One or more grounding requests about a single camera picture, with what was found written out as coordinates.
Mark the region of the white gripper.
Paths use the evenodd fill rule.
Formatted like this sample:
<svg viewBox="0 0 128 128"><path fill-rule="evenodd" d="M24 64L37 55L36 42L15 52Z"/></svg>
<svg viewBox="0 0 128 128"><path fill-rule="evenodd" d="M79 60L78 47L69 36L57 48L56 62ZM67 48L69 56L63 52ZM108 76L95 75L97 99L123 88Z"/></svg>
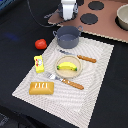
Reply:
<svg viewBox="0 0 128 128"><path fill-rule="evenodd" d="M72 18L73 8L76 3L76 0L61 0L63 7L63 18L69 20Z"/></svg>

